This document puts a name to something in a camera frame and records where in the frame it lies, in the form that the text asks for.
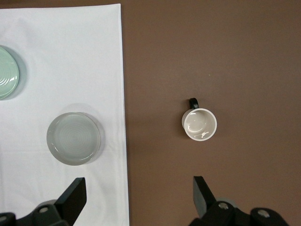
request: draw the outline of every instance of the brown surface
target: brown surface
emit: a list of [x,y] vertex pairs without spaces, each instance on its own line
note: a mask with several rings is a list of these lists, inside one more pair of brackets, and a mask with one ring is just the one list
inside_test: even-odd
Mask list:
[[[117,1],[43,2],[0,7]],[[242,211],[268,207],[299,226],[301,2],[120,2],[131,226],[188,225],[199,175]],[[182,129],[191,97],[217,118],[208,141]]]

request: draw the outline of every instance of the green plate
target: green plate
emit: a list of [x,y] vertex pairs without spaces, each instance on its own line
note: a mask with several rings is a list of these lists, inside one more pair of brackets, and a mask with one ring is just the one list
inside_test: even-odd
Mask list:
[[11,94],[19,82],[19,69],[14,58],[0,47],[0,100]]

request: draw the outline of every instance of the plate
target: plate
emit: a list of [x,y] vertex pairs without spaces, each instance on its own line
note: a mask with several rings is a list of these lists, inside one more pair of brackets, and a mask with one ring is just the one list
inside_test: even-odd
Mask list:
[[65,113],[49,125],[47,145],[60,162],[77,166],[87,163],[99,150],[100,134],[85,114]]
[[19,69],[14,58],[0,47],[0,100],[11,94],[19,82]]

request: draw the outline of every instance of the mug rim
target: mug rim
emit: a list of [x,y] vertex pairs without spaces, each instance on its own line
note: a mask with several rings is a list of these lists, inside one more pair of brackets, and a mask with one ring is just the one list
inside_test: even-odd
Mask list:
[[[196,138],[192,137],[192,136],[187,132],[187,130],[185,129],[185,123],[186,123],[186,120],[188,119],[188,116],[189,116],[191,113],[197,112],[197,111],[205,111],[205,112],[208,112],[208,113],[213,117],[213,120],[214,120],[214,130],[213,130],[213,132],[211,133],[210,136],[208,136],[208,137],[206,137],[206,138],[204,138],[204,139],[196,139]],[[217,120],[216,120],[215,115],[214,115],[211,111],[209,111],[209,110],[207,110],[207,109],[205,109],[205,108],[196,108],[196,109],[193,109],[193,110],[190,111],[190,112],[186,115],[186,117],[185,117],[185,120],[184,120],[184,130],[185,130],[186,134],[187,134],[191,139],[193,139],[193,140],[196,140],[196,141],[205,141],[205,140],[208,140],[208,139],[210,139],[210,138],[214,135],[214,133],[216,132],[216,129],[217,129]]]

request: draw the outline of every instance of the white cloth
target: white cloth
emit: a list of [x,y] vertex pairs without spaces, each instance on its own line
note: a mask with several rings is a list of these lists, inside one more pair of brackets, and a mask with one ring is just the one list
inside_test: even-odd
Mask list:
[[[85,177],[75,225],[128,226],[120,4],[0,9],[0,46],[20,71],[0,100],[0,212],[21,218]],[[66,112],[101,124],[100,155],[88,164],[65,165],[48,150],[48,126]]]

